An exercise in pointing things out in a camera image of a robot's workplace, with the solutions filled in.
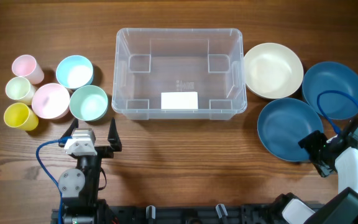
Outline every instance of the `blue plate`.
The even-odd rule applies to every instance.
[[[298,145],[298,141],[316,130],[323,132],[320,117],[305,102],[293,98],[270,102],[258,118],[258,135],[262,144],[285,161],[307,161],[309,154]]]
[[[321,112],[317,107],[317,95],[326,90],[342,91],[358,101],[358,75],[341,63],[317,63],[306,72],[302,84],[302,95],[305,101],[320,115]],[[357,107],[351,100],[335,93],[322,95],[320,105],[331,119],[349,119],[358,113]]]

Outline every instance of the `wooden table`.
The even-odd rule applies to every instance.
[[[358,1],[25,1],[0,4],[0,223],[48,223],[58,191],[35,159],[36,147],[59,138],[72,121],[40,120],[36,131],[8,128],[12,103],[4,87],[11,63],[31,54],[55,82],[58,63],[69,55],[95,64],[95,84],[112,93],[116,33],[123,27],[235,27],[244,52],[263,42],[294,50],[305,68],[333,60],[358,73]],[[326,203],[337,194],[337,177],[321,178],[311,164],[281,161],[261,145],[257,118],[268,101],[247,93],[248,108],[230,121],[131,121],[108,115],[92,127],[97,144],[107,144],[114,116],[124,149],[103,168],[108,185],[99,194],[109,205],[240,205],[272,202],[293,192],[305,201]],[[326,134],[333,132],[324,121]],[[56,145],[41,158],[58,178],[76,161]]]

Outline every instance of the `light green cup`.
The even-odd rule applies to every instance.
[[[106,114],[108,104],[107,94],[100,87],[87,85],[71,96],[70,111],[82,121],[96,121]]]

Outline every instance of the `clear plastic container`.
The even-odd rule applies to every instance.
[[[232,118],[247,108],[237,29],[117,33],[112,108],[129,119]]]

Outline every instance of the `bowl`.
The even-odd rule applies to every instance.
[[[80,55],[64,58],[56,69],[56,78],[62,86],[72,90],[90,85],[93,81],[92,63]]]
[[[98,86],[88,85],[77,89],[70,100],[70,111],[83,121],[96,121],[108,109],[107,94]]]
[[[40,118],[58,119],[69,111],[70,93],[57,83],[41,86],[32,98],[32,109]]]
[[[317,96],[326,90],[337,90],[353,96],[358,101],[358,75],[349,67],[337,62],[320,62],[313,65],[302,84],[303,99],[320,115]],[[320,98],[321,109],[331,119],[349,119],[358,108],[345,96],[327,93]]]
[[[256,95],[279,99],[299,89],[303,66],[296,54],[286,46],[275,43],[259,44],[244,56],[248,89]]]
[[[283,98],[267,104],[259,114],[258,135],[274,156],[290,162],[303,162],[309,154],[298,142],[313,131],[323,132],[317,113],[303,101]]]

